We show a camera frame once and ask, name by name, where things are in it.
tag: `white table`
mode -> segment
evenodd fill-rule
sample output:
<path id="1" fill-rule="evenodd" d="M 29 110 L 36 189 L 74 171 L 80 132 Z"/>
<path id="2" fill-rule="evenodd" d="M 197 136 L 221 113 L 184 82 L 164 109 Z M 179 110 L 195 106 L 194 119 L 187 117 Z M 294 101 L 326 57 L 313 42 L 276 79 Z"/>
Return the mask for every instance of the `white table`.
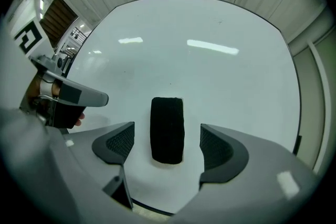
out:
<path id="1" fill-rule="evenodd" d="M 91 130 L 135 122 L 124 168 L 131 197 L 175 213 L 198 192 L 204 170 L 200 124 L 214 124 L 293 150 L 300 98 L 281 33 L 257 15 L 217 0 L 139 0 L 114 9 L 80 49 L 68 78 L 106 92 L 86 108 Z M 163 165 L 150 148 L 154 97 L 183 99 L 183 162 Z"/>

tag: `fluorescent light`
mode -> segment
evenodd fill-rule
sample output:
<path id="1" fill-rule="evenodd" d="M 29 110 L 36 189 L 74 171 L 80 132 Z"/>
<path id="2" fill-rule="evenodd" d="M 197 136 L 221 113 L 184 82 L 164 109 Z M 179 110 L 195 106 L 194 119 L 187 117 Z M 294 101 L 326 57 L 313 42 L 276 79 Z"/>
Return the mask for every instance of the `fluorescent light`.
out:
<path id="1" fill-rule="evenodd" d="M 203 42 L 199 40 L 188 39 L 187 44 L 192 47 L 216 50 L 216 51 L 224 52 L 226 54 L 237 55 L 239 53 L 239 50 L 236 48 L 230 48 L 230 47 L 226 47 L 223 45 L 217 45 L 217 44 Z"/>
<path id="2" fill-rule="evenodd" d="M 137 43 L 143 42 L 141 37 L 119 39 L 118 41 L 121 44 L 132 43 L 132 42 L 137 42 Z"/>

